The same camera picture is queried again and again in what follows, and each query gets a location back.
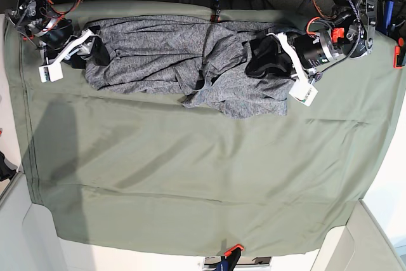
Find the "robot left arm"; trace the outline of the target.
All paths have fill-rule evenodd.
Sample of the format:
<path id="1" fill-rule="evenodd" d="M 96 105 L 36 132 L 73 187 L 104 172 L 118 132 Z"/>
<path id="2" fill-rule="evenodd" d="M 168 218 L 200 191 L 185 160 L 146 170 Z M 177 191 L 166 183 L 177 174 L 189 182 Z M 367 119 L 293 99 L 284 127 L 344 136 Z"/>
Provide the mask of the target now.
<path id="1" fill-rule="evenodd" d="M 312 18 L 303 29 L 273 26 L 262 30 L 250 42 L 252 59 L 247 77 L 266 76 L 319 81 L 327 69 L 349 58 L 372 51 L 376 20 L 376 0 L 332 0 L 333 14 Z"/>

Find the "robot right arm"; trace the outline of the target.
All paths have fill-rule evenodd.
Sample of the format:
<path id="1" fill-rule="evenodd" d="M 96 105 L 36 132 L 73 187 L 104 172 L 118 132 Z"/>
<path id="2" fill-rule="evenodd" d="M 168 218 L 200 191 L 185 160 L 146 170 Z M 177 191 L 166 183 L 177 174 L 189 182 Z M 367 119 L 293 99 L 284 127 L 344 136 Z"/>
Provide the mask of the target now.
<path id="1" fill-rule="evenodd" d="M 45 65 L 65 62 L 85 69 L 87 62 L 107 66 L 110 55 L 99 28 L 77 30 L 67 15 L 83 0 L 2 0 L 1 10 L 16 31 L 41 51 Z"/>

